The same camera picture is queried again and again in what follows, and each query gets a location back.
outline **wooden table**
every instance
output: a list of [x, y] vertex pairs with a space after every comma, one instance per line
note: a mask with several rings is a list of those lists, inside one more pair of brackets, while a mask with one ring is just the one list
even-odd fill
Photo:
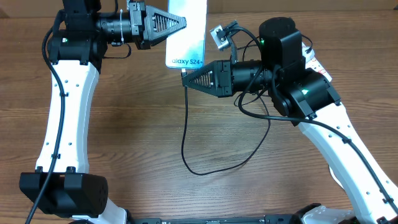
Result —
[[[333, 77], [362, 140], [387, 175], [398, 182], [398, 12], [273, 12], [210, 14], [207, 30], [237, 19], [258, 33], [259, 24], [292, 17], [314, 41], [316, 57]], [[24, 222], [32, 203], [18, 187], [34, 171], [50, 106], [50, 71], [40, 47], [53, 19], [0, 20], [0, 223]], [[248, 41], [238, 34], [238, 45]], [[108, 55], [126, 53], [109, 47]], [[210, 35], [206, 62], [228, 58]], [[253, 48], [246, 58], [259, 58]], [[180, 74], [165, 67], [165, 43], [104, 60], [91, 107], [90, 173], [105, 176], [109, 197], [136, 218], [253, 217], [292, 213], [312, 203], [350, 209], [327, 163], [297, 128], [272, 122], [257, 154], [244, 167], [194, 176], [180, 155], [184, 97]], [[262, 138], [266, 121], [247, 117], [234, 98], [188, 91], [186, 157], [210, 171], [243, 161]], [[277, 114], [267, 99], [270, 113]], [[260, 102], [249, 107], [262, 113]], [[35, 214], [33, 223], [68, 223]]]

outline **white arm segment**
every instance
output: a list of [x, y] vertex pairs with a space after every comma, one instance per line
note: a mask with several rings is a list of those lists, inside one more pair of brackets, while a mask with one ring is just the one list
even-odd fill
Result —
[[[398, 203], [397, 186], [379, 167], [359, 138], [349, 121], [344, 105], [340, 103], [336, 106], [332, 103], [318, 110], [316, 114], [315, 121], [327, 124], [352, 139], [375, 171], [387, 193]], [[300, 123], [298, 127], [314, 143], [333, 169], [353, 204], [354, 213], [359, 222], [376, 223], [378, 218], [385, 217], [391, 220], [397, 216], [391, 206], [383, 202], [384, 196], [380, 193], [379, 187], [349, 144], [344, 144], [339, 136], [323, 127], [308, 123]]]
[[[65, 120], [58, 152], [60, 157], [55, 163], [54, 172], [66, 172], [67, 167], [75, 167], [77, 173], [88, 173], [88, 120], [99, 73], [91, 63], [80, 65], [78, 60], [60, 60], [53, 67], [62, 81], [65, 94], [68, 95], [65, 97]], [[36, 168], [43, 167], [43, 172], [48, 172], [51, 164], [60, 108], [60, 90], [52, 75], [49, 122], [42, 152], [36, 162]]]
[[88, 220], [95, 224], [126, 224], [127, 212], [116, 206], [111, 199], [106, 202], [105, 211], [98, 218], [90, 218], [86, 215], [74, 215], [74, 220]]

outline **black base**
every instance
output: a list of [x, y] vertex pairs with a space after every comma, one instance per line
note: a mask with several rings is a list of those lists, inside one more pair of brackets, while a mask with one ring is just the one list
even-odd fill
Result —
[[138, 218], [134, 224], [301, 224], [301, 218], [305, 213], [320, 206], [320, 203], [313, 203], [295, 214], [288, 215], [265, 215], [263, 217], [248, 218], [207, 218], [207, 219], [181, 219], [161, 220], [159, 218]]
[[[19, 188], [32, 202], [39, 195], [45, 172], [21, 173]], [[92, 174], [54, 173], [39, 202], [45, 214], [61, 218], [72, 215], [88, 215], [91, 218], [103, 213], [108, 198], [108, 183], [105, 177]]]

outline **black cable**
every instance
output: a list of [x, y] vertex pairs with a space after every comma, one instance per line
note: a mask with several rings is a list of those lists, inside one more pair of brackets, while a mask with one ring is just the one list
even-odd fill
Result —
[[309, 37], [307, 37], [306, 35], [303, 35], [303, 34], [302, 34], [301, 36], [304, 37], [304, 38], [306, 38], [306, 39], [311, 43], [310, 48], [306, 50], [306, 53], [308, 54], [308, 53], [310, 53], [311, 50], [312, 50], [312, 40], [311, 40]]
[[246, 50], [248, 49], [248, 47], [254, 47], [257, 46], [256, 44], [252, 44], [250, 45], [251, 42], [253, 42], [254, 40], [250, 40], [249, 43], [244, 47], [243, 50], [243, 55], [242, 55], [242, 62], [244, 62], [244, 54], [246, 53]]
[[47, 54], [45, 52], [45, 46], [47, 44], [47, 41], [50, 37], [50, 34], [53, 32], [53, 28], [51, 28], [45, 35], [44, 40], [43, 40], [43, 44], [42, 44], [42, 54], [43, 54], [43, 59], [44, 62], [47, 64], [47, 66], [49, 67], [49, 69], [51, 70], [55, 80], [57, 81], [58, 87], [60, 89], [60, 97], [61, 97], [61, 112], [60, 112], [60, 122], [58, 125], [58, 133], [57, 133], [57, 138], [55, 140], [55, 147], [54, 147], [54, 153], [52, 156], [52, 160], [51, 160], [51, 164], [50, 164], [50, 168], [49, 168], [49, 172], [47, 173], [47, 177], [45, 178], [45, 181], [43, 183], [43, 186], [32, 206], [32, 209], [29, 212], [29, 215], [26, 219], [25, 224], [29, 224], [30, 221], [33, 218], [33, 215], [37, 209], [37, 206], [39, 205], [40, 199], [43, 197], [43, 194], [50, 182], [50, 177], [54, 171], [54, 167], [55, 167], [55, 162], [57, 161], [58, 158], [58, 150], [60, 148], [60, 140], [61, 140], [61, 135], [62, 135], [62, 129], [63, 129], [63, 120], [65, 118], [65, 92], [63, 90], [63, 85], [61, 82], [60, 77], [58, 76], [57, 72], [55, 71], [55, 69], [53, 68], [53, 66], [51, 65], [49, 58], [47, 57]]
[[118, 13], [118, 9], [119, 9], [118, 0], [114, 0], [114, 11], [110, 12], [110, 13], [108, 13], [108, 12], [101, 13], [99, 16], [102, 18], [115, 16]]
[[257, 46], [256, 44], [251, 44], [251, 45], [247, 45], [247, 46], [244, 46], [244, 47], [238, 47], [236, 50], [242, 50], [242, 49], [245, 49], [245, 48], [248, 48], [248, 47], [255, 47], [255, 46]]
[[[264, 101], [262, 100], [262, 98], [261, 98], [260, 95], [259, 95], [259, 99], [262, 101], [262, 104], [264, 105], [264, 107], [265, 107], [265, 109], [266, 109], [267, 115], [269, 115], [267, 106], [266, 106], [266, 104], [264, 103]], [[181, 143], [181, 157], [182, 157], [182, 161], [183, 161], [184, 164], [185, 164], [185, 167], [189, 170], [189, 172], [191, 172], [192, 174], [195, 174], [195, 175], [208, 175], [208, 174], [214, 174], [215, 172], [222, 172], [222, 171], [234, 169], [234, 168], [237, 168], [237, 167], [239, 167], [239, 166], [241, 166], [241, 165], [247, 163], [247, 162], [252, 158], [252, 156], [257, 152], [257, 150], [260, 148], [262, 142], [265, 140], [265, 138], [266, 138], [267, 135], [268, 135], [269, 129], [271, 128], [271, 121], [268, 121], [268, 128], [267, 128], [267, 131], [266, 131], [264, 137], [261, 139], [259, 145], [258, 145], [258, 146], [256, 147], [256, 149], [250, 154], [250, 156], [249, 156], [247, 159], [245, 159], [243, 162], [241, 162], [240, 164], [235, 165], [235, 166], [232, 166], [232, 167], [229, 167], [229, 168], [214, 170], [214, 171], [211, 171], [211, 172], [206, 172], [206, 173], [200, 174], [200, 173], [197, 173], [197, 172], [191, 170], [191, 168], [188, 166], [188, 164], [187, 164], [187, 162], [186, 162], [186, 160], [185, 160], [185, 157], [184, 157], [184, 143], [185, 143], [185, 135], [186, 135], [186, 133], [187, 133], [187, 124], [188, 124], [188, 87], [185, 87], [185, 124], [184, 124], [184, 132], [183, 132], [182, 143]]]
[[104, 56], [103, 59], [125, 59], [125, 58], [130, 57], [130, 55], [131, 55], [131, 46], [128, 43], [125, 43], [125, 44], [129, 47], [129, 52], [127, 53], [127, 55], [125, 57], [107, 57], [107, 56]]
[[280, 65], [275, 65], [274, 71], [272, 72], [272, 76], [271, 76], [271, 91], [274, 94], [274, 96], [277, 98], [277, 100], [282, 102], [282, 98], [279, 96], [279, 93], [275, 86], [275, 80], [277, 78], [276, 73], [277, 73], [278, 69], [280, 69]]
[[243, 31], [243, 32], [247, 33], [247, 35], [249, 35], [252, 38], [252, 40], [256, 43], [256, 45], [258, 46], [258, 48], [261, 52], [260, 42], [257, 40], [257, 37], [252, 32], [248, 31], [247, 29], [245, 29], [243, 27], [233, 27], [230, 29], [230, 31], [232, 31], [232, 30], [239, 30], [239, 31]]
[[[250, 102], [247, 102], [247, 103], [244, 103], [244, 104], [242, 104], [242, 106], [248, 105], [248, 104], [250, 104], [250, 103], [253, 103], [253, 102], [257, 101], [257, 100], [260, 98], [260, 96], [263, 96], [263, 94], [264, 94], [265, 92], [266, 92], [266, 90], [261, 90], [260, 93], [256, 93], [257, 97], [256, 97], [254, 100], [252, 100], [252, 101], [250, 101]], [[235, 100], [234, 100], [234, 106], [237, 106], [236, 101], [239, 99], [239, 97], [240, 97], [241, 95], [242, 95], [242, 93], [239, 94], [239, 95], [235, 98]]]
[[[252, 37], [252, 39], [254, 39], [256, 41], [256, 43], [258, 42], [258, 40], [255, 38], [255, 36], [252, 33], [250, 33], [250, 34], [247, 33], [247, 34], [250, 35]], [[389, 203], [390, 206], [392, 207], [392, 209], [394, 210], [394, 212], [396, 214], [398, 214], [398, 208], [395, 205], [394, 200], [390, 197], [390, 195], [387, 193], [387, 191], [385, 190], [385, 188], [381, 184], [379, 178], [377, 177], [376, 173], [374, 172], [374, 170], [371, 167], [371, 165], [369, 164], [369, 162], [363, 156], [362, 152], [355, 146], [355, 144], [352, 142], [352, 140], [347, 138], [344, 134], [342, 134], [341, 132], [335, 130], [334, 128], [332, 128], [332, 127], [330, 127], [330, 126], [328, 126], [326, 124], [323, 124], [323, 123], [321, 123], [319, 121], [314, 121], [314, 120], [309, 120], [309, 119], [302, 119], [302, 118], [290, 118], [290, 117], [282, 117], [282, 116], [269, 116], [269, 115], [263, 115], [263, 114], [256, 114], [256, 113], [252, 113], [252, 112], [249, 112], [249, 111], [246, 111], [245, 109], [243, 109], [243, 105], [242, 105], [243, 98], [244, 98], [245, 94], [250, 90], [250, 87], [252, 86], [252, 84], [254, 83], [256, 78], [260, 75], [262, 69], [263, 69], [263, 67], [261, 65], [260, 69], [257, 71], [257, 73], [255, 74], [253, 79], [250, 81], [249, 85], [242, 92], [242, 94], [241, 94], [241, 96], [239, 98], [239, 101], [238, 101], [238, 106], [239, 106], [240, 111], [242, 111], [242, 113], [244, 113], [244, 114], [246, 114], [248, 116], [251, 116], [253, 118], [260, 118], [260, 119], [267, 119], [267, 120], [276, 120], [276, 121], [290, 121], [290, 122], [295, 122], [295, 123], [303, 122], [303, 123], [308, 123], [308, 124], [315, 124], [315, 125], [318, 125], [318, 126], [321, 126], [323, 128], [326, 128], [327, 130], [337, 134], [343, 140], [344, 143], [349, 144], [354, 149], [354, 151], [357, 153], [359, 158], [362, 160], [362, 162], [364, 163], [364, 165], [368, 169], [368, 171], [369, 171], [370, 175], [372, 176], [372, 178], [374, 179], [375, 183], [380, 188], [380, 191], [383, 194], [383, 196], [385, 197], [386, 202]]]
[[94, 224], [94, 223], [88, 220], [75, 220], [73, 222], [70, 222], [69, 224]]

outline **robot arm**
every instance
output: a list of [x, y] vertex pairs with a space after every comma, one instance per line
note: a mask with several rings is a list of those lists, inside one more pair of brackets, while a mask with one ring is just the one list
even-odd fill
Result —
[[[140, 50], [150, 49], [185, 28], [186, 20], [144, 2], [127, 1], [128, 12], [115, 11], [107, 16], [98, 13], [99, 0], [63, 3], [65, 8], [57, 15], [47, 47], [52, 63], [49, 67], [54, 70], [47, 133], [35, 172], [22, 173], [19, 181], [21, 191], [35, 202], [26, 223], [30, 222], [36, 205], [44, 213], [62, 218], [100, 224], [131, 223], [129, 212], [108, 198], [106, 179], [89, 174], [88, 121], [102, 59], [107, 44], [117, 47], [134, 42]], [[66, 29], [58, 30], [62, 21]], [[43, 49], [51, 31], [46, 35]], [[61, 123], [60, 99], [65, 99], [64, 122], [58, 153], [54, 155]], [[56, 163], [52, 169], [53, 159]]]
[[[184, 75], [183, 86], [217, 97], [243, 91], [240, 103], [247, 91], [269, 90], [274, 107], [285, 117], [252, 114], [241, 105], [239, 109], [249, 116], [291, 121], [294, 126], [298, 125], [329, 163], [354, 207], [354, 214], [316, 207], [302, 217], [304, 223], [338, 223], [354, 216], [361, 223], [388, 222], [395, 218], [398, 209], [394, 198], [398, 197], [398, 188], [356, 134], [340, 96], [330, 83], [331, 77], [324, 70], [321, 74], [312, 69], [311, 64], [316, 62], [312, 60], [315, 59], [313, 51], [303, 49], [302, 35], [294, 21], [278, 17], [261, 24], [259, 48], [262, 60], [245, 62], [237, 60], [232, 39], [237, 27], [238, 23], [234, 21], [210, 31], [220, 50], [232, 48], [231, 60], [217, 60]], [[335, 132], [314, 124], [317, 121], [346, 136], [359, 152]]]
[[[319, 121], [338, 129], [355, 143], [390, 197], [398, 198], [397, 186], [382, 171], [379, 164], [377, 164], [363, 144], [349, 121], [344, 105], [340, 103], [337, 106], [333, 103], [316, 111], [316, 114], [317, 117], [314, 121]], [[380, 192], [363, 161], [339, 136], [314, 124], [300, 123], [298, 128], [318, 148], [333, 169], [353, 205], [356, 218], [361, 223], [376, 223], [376, 220], [381, 217], [385, 217], [386, 220], [392, 220], [397, 216], [391, 205], [386, 203], [385, 197]], [[321, 219], [317, 218], [319, 217], [307, 217], [307, 219], [319, 222]]]

